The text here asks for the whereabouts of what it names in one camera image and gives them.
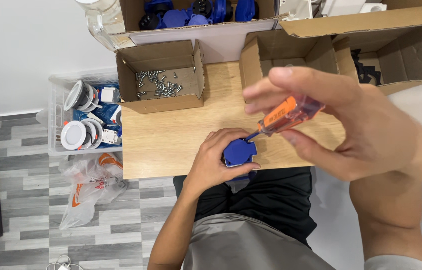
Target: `wooden tabletop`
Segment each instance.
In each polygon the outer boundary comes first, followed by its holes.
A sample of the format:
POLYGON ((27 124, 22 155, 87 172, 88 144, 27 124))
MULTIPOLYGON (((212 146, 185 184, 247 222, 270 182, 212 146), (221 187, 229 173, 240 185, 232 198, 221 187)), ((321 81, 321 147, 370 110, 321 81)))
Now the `wooden tabletop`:
MULTIPOLYGON (((263 115, 244 113, 238 62, 204 65, 204 107, 138 114, 123 107, 124 178, 187 175, 199 146, 209 132, 224 127, 256 130, 263 115)), ((331 115, 319 113, 297 129, 329 149, 344 140, 341 123, 331 115)), ((311 165, 300 159, 280 135, 255 138, 254 161, 262 169, 311 165)))

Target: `gray shirt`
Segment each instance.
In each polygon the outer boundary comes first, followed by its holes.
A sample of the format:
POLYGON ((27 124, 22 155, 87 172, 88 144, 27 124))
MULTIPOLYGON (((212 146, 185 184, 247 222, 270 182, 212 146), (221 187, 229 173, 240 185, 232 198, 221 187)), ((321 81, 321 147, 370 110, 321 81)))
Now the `gray shirt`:
MULTIPOLYGON (((422 261, 405 256, 377 256, 365 270, 422 270, 422 261)), ((225 213, 194 223, 184 270, 293 269, 334 270, 301 242, 264 222, 225 213)))

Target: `hand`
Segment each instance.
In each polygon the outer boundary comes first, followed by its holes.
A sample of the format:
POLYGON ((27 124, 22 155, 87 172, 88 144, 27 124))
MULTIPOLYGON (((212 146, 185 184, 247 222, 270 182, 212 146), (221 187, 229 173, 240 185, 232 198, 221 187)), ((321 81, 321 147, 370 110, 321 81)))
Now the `hand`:
POLYGON ((190 173, 183 183, 183 191, 199 197, 206 189, 229 181, 239 175, 249 173, 261 166, 255 162, 228 168, 221 162, 222 152, 230 142, 246 138, 250 133, 240 128, 223 128, 209 133, 200 146, 190 173))
POLYGON ((324 112, 346 130, 346 139, 334 151, 296 130, 281 132, 302 159, 343 181, 395 170, 407 173, 411 165, 422 168, 422 126, 378 88, 351 77, 306 67, 273 68, 269 77, 243 90, 251 101, 244 110, 267 114, 292 92, 325 103, 324 112))

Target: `plastic crate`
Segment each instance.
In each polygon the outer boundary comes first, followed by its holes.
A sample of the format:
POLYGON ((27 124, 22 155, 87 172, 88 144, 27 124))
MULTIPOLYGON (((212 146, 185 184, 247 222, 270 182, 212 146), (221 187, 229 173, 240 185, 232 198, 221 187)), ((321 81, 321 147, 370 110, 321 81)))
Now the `plastic crate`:
POLYGON ((49 77, 49 112, 48 112, 48 155, 64 156, 89 153, 117 152, 123 147, 110 147, 84 150, 68 150, 61 145, 60 135, 64 121, 72 120, 72 110, 63 111, 63 105, 74 84, 82 80, 92 86, 103 86, 118 83, 116 68, 91 70, 84 72, 55 74, 49 77))

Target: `person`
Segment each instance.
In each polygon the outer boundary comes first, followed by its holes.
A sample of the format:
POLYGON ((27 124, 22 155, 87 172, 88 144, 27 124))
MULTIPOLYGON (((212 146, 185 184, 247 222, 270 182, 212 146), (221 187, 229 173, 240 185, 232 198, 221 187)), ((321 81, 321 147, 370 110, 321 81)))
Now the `person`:
MULTIPOLYGON (((306 67, 272 68, 243 90, 245 112, 269 113, 292 93, 326 104, 346 138, 335 150, 296 130, 281 132, 299 157, 350 182, 366 270, 422 270, 422 126, 379 89, 306 67)), ((249 133, 209 133, 187 176, 175 177, 178 200, 151 251, 148 269, 334 269, 308 246, 309 167, 260 170, 236 194, 224 183, 259 169, 227 168, 224 148, 249 133)))

